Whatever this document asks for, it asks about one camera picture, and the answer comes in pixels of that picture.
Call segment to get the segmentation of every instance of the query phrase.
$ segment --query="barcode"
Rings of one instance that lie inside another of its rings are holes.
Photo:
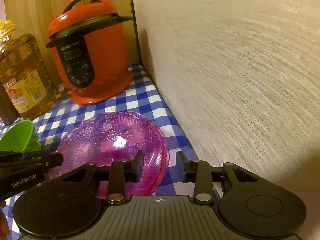
[[[43,96],[43,93],[41,90],[39,90],[37,93],[35,93],[33,96],[32,96],[32,99],[33,101],[35,102],[38,102]]]

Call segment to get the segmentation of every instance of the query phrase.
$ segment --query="oil bottle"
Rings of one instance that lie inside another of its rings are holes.
[[[17,111],[33,120],[53,105],[55,90],[36,38],[27,33],[12,39],[16,27],[12,20],[0,21],[0,82]]]

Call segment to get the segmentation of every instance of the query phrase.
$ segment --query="red pressure cooker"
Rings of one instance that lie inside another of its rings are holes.
[[[48,28],[47,48],[71,99],[92,105],[123,91],[132,80],[122,22],[108,0],[72,0]]]

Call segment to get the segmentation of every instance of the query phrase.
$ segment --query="control panel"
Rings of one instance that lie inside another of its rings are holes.
[[[77,35],[61,39],[57,44],[64,71],[77,88],[88,87],[94,79],[94,69],[84,36]]]

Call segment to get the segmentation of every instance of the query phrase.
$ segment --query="purple glass bowl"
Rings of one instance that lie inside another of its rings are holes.
[[[107,112],[82,121],[68,132],[57,152],[63,154],[61,166],[49,171],[55,179],[87,162],[110,166],[119,160],[132,160],[142,150],[144,167],[138,183],[127,183],[128,197],[151,195],[161,182],[169,164],[167,141],[153,121],[135,112]],[[101,182],[99,198],[106,198],[107,182]]]

